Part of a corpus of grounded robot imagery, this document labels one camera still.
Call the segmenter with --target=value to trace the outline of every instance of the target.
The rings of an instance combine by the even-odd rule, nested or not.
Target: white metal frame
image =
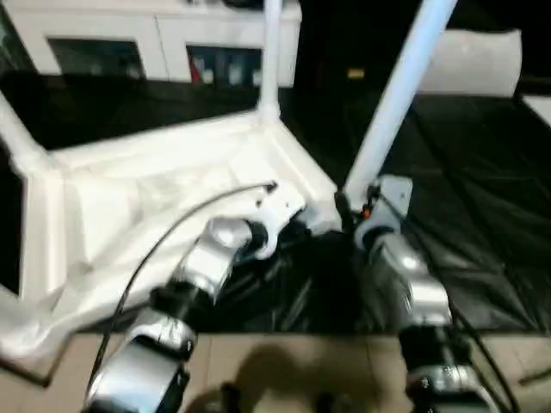
[[[424,0],[350,172],[345,191],[353,206],[363,201],[363,191],[379,173],[455,2]],[[135,265],[181,213],[182,205],[167,204],[141,217],[109,248],[96,249],[92,267],[81,258],[94,255],[90,252],[94,248],[75,242],[83,228],[67,220],[85,217],[81,219],[82,225],[88,223],[84,232],[97,243],[113,226],[135,215],[135,205],[145,204],[146,210],[148,203],[163,204],[164,185],[172,192],[174,182],[163,179],[159,184],[141,178],[162,175],[171,165],[186,163],[191,169],[206,170],[205,179],[192,185],[192,195],[199,193],[204,199],[228,183],[223,182],[227,170],[220,173],[214,165],[230,158],[227,167],[241,184],[266,179],[292,182],[307,199],[303,219],[315,231],[340,225],[332,200],[335,185],[279,120],[277,54],[282,0],[269,0],[265,11],[263,84],[257,111],[47,153],[33,141],[7,101],[0,99],[0,133],[25,183],[22,288],[28,289],[20,299],[0,289],[0,354],[39,356],[55,349],[79,326],[106,317],[114,309]],[[205,188],[212,174],[216,188]],[[128,175],[136,178],[131,185],[125,183]],[[144,199],[148,184],[154,190],[146,190],[150,196]],[[81,203],[71,201],[75,198]],[[192,205],[198,201],[191,198],[186,201]],[[186,225],[185,232],[175,234],[145,267],[128,304],[138,303],[152,287],[166,281],[185,245],[212,214],[247,213],[255,201],[251,196],[228,201]]]
[[[48,38],[105,39],[134,42],[145,76],[149,79],[168,77],[154,15],[14,10],[10,17],[40,73],[62,74]]]

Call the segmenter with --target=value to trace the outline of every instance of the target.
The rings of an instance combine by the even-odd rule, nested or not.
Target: white shelf
[[[88,10],[94,12],[120,12],[124,14],[198,15],[201,17],[233,18],[236,15],[261,15],[261,10],[237,10],[226,7],[221,0],[190,4],[187,0],[7,0],[6,7],[31,10]],[[300,5],[296,0],[283,4],[282,20],[301,19]]]

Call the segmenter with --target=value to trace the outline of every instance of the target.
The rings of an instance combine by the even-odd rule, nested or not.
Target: white cabinet
[[[27,10],[10,13],[10,16],[40,73],[79,72],[71,70],[71,66],[87,65],[90,74],[119,74],[104,73],[102,67],[98,67],[103,64],[107,68],[128,70],[131,76],[143,73],[151,79],[167,78],[153,16]],[[90,56],[94,50],[96,62],[91,61],[93,56]]]
[[[158,18],[170,80],[191,81],[190,65],[196,62],[197,59],[194,59],[196,54],[199,54],[198,59],[206,65],[204,68],[199,68],[199,71],[202,69],[207,73],[216,72],[216,66],[220,65],[220,60],[224,60],[220,57],[220,53],[226,50],[226,54],[239,56],[235,49],[244,49],[249,52],[241,54],[242,59],[228,58],[221,63],[228,68],[227,76],[232,77],[232,71],[237,70],[243,72],[243,75],[237,75],[239,78],[248,77],[251,80],[251,75],[254,77],[260,70],[264,21],[258,18],[258,13],[254,12],[232,13],[232,15],[233,18],[227,18],[228,16],[226,18],[208,16]],[[282,21],[278,69],[278,82],[281,86],[293,85],[299,32],[300,21]],[[211,48],[213,52],[209,53],[205,50],[207,48]],[[258,51],[257,59],[252,51]],[[253,83],[259,83],[258,78],[252,80]]]
[[[195,83],[258,84],[262,11],[221,1],[8,0],[37,70]],[[291,86],[300,33],[296,0],[282,13],[278,83]]]

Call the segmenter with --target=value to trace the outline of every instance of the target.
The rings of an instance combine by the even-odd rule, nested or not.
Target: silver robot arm
[[[166,286],[152,291],[115,354],[93,378],[88,412],[176,412],[189,381],[183,369],[233,265],[242,256],[270,257],[281,230],[306,207],[292,186],[279,185],[243,218],[208,221]]]
[[[444,286],[400,233],[399,207],[389,206],[388,196],[375,201],[355,240],[368,252],[365,274],[384,295],[385,316],[399,333],[406,393],[415,411],[499,413],[473,367],[468,343],[452,323]]]

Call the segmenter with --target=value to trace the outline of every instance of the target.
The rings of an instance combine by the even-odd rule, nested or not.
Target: cabinet door
[[[153,15],[17,9],[9,14],[40,73],[168,77]]]
[[[262,14],[235,16],[231,20],[197,16],[158,17],[158,27],[170,80],[195,80],[195,72],[205,69],[194,66],[197,63],[194,62],[195,54],[199,53],[201,65],[205,61],[206,65],[210,62],[210,65],[216,66],[214,73],[210,72],[212,69],[206,69],[208,81],[226,77],[250,83],[254,77],[254,83],[258,84],[256,74],[260,74],[264,43]],[[280,86],[293,85],[299,31],[298,22],[282,22],[278,68]],[[221,65],[226,68],[227,74],[220,73]]]

